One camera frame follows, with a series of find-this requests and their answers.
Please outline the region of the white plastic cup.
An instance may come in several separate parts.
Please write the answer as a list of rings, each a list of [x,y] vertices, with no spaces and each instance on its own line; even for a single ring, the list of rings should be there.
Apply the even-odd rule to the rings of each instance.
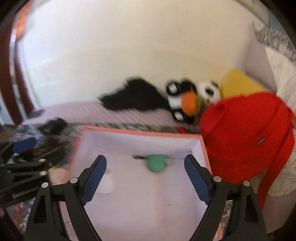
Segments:
[[[111,171],[106,170],[105,174],[103,175],[100,184],[96,190],[96,193],[99,194],[109,194],[113,192],[115,189],[115,181],[112,176]]]

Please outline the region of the red bag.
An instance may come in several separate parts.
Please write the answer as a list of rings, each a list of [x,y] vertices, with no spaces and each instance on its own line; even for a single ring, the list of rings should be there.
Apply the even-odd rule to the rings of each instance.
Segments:
[[[264,207],[295,146],[294,123],[294,112],[268,92],[210,105],[200,118],[200,132],[212,174],[240,184],[264,173],[257,192]]]

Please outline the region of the black clothing pile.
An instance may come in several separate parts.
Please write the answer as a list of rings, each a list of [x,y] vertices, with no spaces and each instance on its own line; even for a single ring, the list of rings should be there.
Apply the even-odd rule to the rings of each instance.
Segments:
[[[160,108],[170,110],[167,99],[142,78],[128,79],[122,89],[98,97],[98,100],[104,108],[113,111],[127,109],[147,111]]]

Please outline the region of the panda plush toy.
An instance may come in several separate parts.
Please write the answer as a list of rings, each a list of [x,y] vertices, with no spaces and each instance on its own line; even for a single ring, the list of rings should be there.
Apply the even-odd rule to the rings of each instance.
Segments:
[[[190,79],[171,80],[166,84],[166,94],[175,121],[192,125],[209,105],[221,100],[217,82],[202,81],[194,84]]]

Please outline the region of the pink cardboard box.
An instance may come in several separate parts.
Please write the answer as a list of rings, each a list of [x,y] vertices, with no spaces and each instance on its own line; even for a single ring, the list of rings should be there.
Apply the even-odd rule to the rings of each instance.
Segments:
[[[68,176],[79,176],[98,155],[106,157],[115,189],[95,192],[85,206],[102,240],[189,240],[207,206],[185,171],[188,154],[210,166],[200,135],[86,126],[74,145]],[[149,155],[165,156],[165,169],[151,172]]]

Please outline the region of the yellow pillow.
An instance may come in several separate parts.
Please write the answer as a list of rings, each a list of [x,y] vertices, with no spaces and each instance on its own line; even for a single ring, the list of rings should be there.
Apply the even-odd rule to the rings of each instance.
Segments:
[[[247,77],[238,69],[232,69],[219,87],[222,99],[236,96],[248,96],[259,92],[267,92],[253,79]]]

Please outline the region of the pink bed sheet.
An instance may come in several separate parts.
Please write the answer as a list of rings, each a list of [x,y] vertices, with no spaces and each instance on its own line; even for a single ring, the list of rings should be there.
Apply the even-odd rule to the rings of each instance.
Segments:
[[[131,123],[148,126],[178,126],[171,113],[165,109],[138,111],[128,109],[111,111],[100,102],[69,102],[46,106],[38,118],[27,119],[23,125],[45,123],[54,118],[62,118],[68,123]]]

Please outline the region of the dark wooden door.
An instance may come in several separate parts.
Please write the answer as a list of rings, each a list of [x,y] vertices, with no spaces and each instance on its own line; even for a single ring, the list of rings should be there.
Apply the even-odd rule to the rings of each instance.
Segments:
[[[1,119],[6,125],[18,126],[34,110],[18,57],[17,17],[1,27]]]

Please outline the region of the black smartphone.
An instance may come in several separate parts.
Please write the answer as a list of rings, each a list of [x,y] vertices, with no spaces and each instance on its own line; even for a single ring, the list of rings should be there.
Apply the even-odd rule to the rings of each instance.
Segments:
[[[27,118],[28,119],[38,118],[42,116],[44,112],[45,112],[44,109],[33,110],[29,114],[27,114]]]

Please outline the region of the small green case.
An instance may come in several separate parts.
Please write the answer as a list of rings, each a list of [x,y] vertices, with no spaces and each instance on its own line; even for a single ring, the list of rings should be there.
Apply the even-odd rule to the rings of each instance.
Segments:
[[[166,157],[163,155],[149,155],[145,158],[147,168],[154,173],[163,171],[167,165]]]

